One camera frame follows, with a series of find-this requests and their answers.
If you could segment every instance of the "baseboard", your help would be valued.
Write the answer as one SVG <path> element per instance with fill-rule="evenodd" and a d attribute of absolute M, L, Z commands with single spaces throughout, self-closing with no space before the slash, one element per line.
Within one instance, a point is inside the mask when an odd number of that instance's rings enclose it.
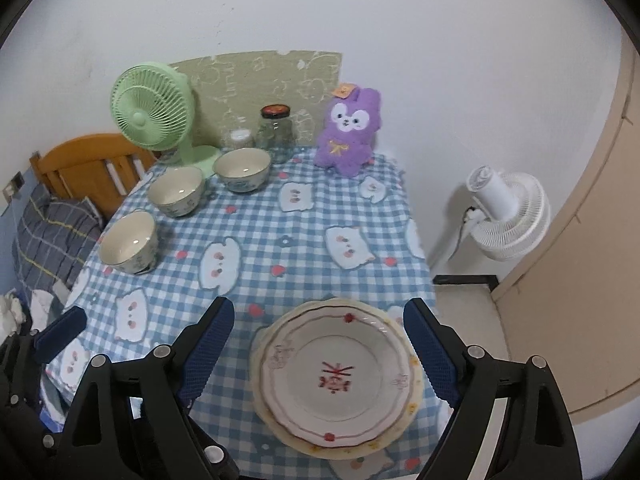
<path fill-rule="evenodd" d="M 433 279 L 433 285 L 486 285 L 489 292 L 499 283 L 495 274 L 438 274 Z"/>

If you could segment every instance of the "orange tag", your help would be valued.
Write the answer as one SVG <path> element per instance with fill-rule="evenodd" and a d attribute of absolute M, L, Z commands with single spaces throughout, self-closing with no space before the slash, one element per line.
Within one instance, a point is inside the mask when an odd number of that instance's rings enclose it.
<path fill-rule="evenodd" d="M 340 83 L 340 86 L 338 86 L 338 88 L 336 88 L 332 92 L 332 94 L 336 97 L 339 97 L 340 99 L 346 99 L 347 97 L 349 97 L 349 95 L 351 95 L 351 92 L 353 92 L 355 88 L 356 85 L 354 85 L 353 83 Z"/>

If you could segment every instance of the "blue checkered tablecloth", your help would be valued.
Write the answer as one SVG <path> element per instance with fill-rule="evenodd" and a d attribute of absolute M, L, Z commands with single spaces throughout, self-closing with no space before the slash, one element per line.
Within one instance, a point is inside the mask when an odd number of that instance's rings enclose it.
<path fill-rule="evenodd" d="M 47 366 L 65 397 L 72 398 L 89 355 L 103 352 L 121 361 L 171 344 L 220 294 L 233 301 L 236 323 L 191 416 L 230 451 L 243 474 L 365 480 L 418 472 L 442 425 L 442 404 L 428 382 L 402 438 L 353 462 L 320 460 L 285 447 L 252 407 L 248 367 L 257 334 L 300 303 L 352 298 L 398 318 L 410 298 L 422 297 L 432 308 L 435 303 L 424 254 L 408 232 L 412 221 L 401 171 L 376 154 L 350 180 L 313 166 L 313 154 L 302 150 L 273 166 L 268 184 L 250 194 L 230 193 L 214 176 L 196 212 L 180 219 L 165 217 L 146 200 L 149 183 L 165 171 L 156 164 L 111 222 L 136 209 L 152 213 L 158 266 L 141 276 L 122 274 L 102 264 L 94 249 L 72 291 L 74 303 L 87 313 L 86 330 L 73 342 L 75 350 Z M 213 258 L 203 258 L 212 244 Z"/>

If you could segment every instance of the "wall socket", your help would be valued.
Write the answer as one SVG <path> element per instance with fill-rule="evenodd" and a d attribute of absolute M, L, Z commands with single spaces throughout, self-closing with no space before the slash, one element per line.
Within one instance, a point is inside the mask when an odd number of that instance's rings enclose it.
<path fill-rule="evenodd" d="M 4 195 L 4 199 L 6 200 L 7 204 L 11 203 L 11 199 L 22 186 L 24 186 L 24 179 L 22 177 L 22 174 L 18 172 L 9 181 L 9 183 L 2 188 L 2 195 Z"/>

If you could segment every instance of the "blue wall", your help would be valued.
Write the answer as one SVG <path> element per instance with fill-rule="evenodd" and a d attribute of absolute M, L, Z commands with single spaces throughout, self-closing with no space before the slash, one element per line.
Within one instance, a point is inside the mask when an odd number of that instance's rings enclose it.
<path fill-rule="evenodd" d="M 14 272 L 14 259 L 12 257 L 11 246 L 15 238 L 16 222 L 20 221 L 24 206 L 29 200 L 29 195 L 36 187 L 36 180 L 33 171 L 29 168 L 22 176 L 24 186 L 11 200 L 11 204 L 0 216 L 0 293 L 5 294 L 18 285 L 18 279 Z"/>

